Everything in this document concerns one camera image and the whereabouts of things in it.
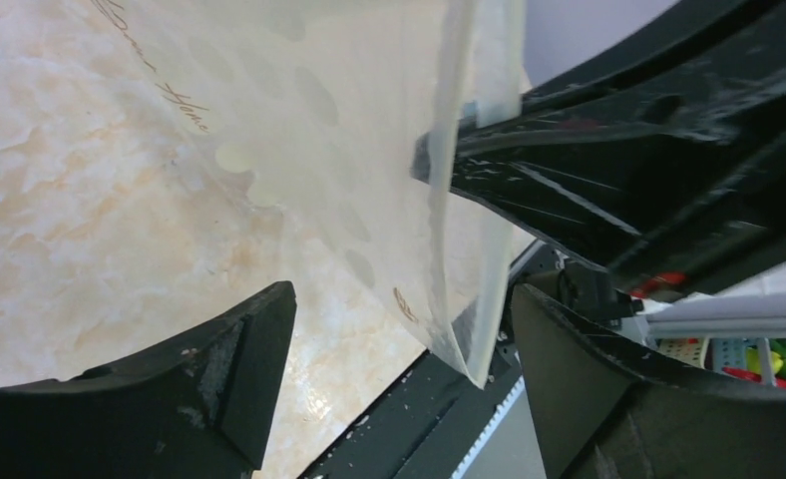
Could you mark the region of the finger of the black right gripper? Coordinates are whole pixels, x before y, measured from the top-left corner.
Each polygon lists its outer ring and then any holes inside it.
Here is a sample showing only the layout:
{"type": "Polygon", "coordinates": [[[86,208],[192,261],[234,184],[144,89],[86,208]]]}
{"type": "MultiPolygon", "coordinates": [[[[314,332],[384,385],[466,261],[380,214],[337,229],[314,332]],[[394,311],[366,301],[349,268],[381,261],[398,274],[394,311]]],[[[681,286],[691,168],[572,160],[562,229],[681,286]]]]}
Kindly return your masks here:
{"type": "Polygon", "coordinates": [[[786,59],[646,62],[464,122],[450,190],[623,291],[720,291],[786,262],[786,59]]]}
{"type": "Polygon", "coordinates": [[[522,96],[512,126],[786,126],[786,1],[678,1],[522,96]]]}

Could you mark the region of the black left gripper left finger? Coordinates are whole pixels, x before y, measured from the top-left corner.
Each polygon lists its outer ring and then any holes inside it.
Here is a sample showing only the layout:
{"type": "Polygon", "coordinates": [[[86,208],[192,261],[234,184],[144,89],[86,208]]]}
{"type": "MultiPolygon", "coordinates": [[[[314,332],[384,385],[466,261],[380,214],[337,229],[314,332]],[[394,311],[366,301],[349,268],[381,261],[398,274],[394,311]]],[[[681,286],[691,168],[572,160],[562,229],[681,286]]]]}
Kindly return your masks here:
{"type": "Polygon", "coordinates": [[[297,305],[276,282],[67,380],[0,388],[0,478],[248,478],[265,455],[297,305]]]}

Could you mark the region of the clear dotted zip top bag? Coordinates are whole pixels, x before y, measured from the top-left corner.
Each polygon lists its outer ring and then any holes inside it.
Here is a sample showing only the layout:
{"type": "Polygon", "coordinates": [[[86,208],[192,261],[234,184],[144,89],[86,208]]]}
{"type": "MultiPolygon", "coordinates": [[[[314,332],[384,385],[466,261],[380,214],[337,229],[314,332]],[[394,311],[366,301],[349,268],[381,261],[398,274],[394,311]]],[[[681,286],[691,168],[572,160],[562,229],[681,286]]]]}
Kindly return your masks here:
{"type": "Polygon", "coordinates": [[[477,386],[526,235],[451,193],[466,122],[521,109],[522,1],[99,1],[235,197],[285,207],[477,386]]]}

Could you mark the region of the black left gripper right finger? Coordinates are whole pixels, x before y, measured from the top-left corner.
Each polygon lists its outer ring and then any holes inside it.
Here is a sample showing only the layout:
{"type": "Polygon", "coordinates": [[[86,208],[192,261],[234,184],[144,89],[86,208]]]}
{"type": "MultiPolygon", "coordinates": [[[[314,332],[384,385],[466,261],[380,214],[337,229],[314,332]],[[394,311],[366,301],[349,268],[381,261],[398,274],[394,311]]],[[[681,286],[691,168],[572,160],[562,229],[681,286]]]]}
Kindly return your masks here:
{"type": "Polygon", "coordinates": [[[786,389],[687,365],[529,284],[512,320],[551,478],[786,478],[786,389]]]}

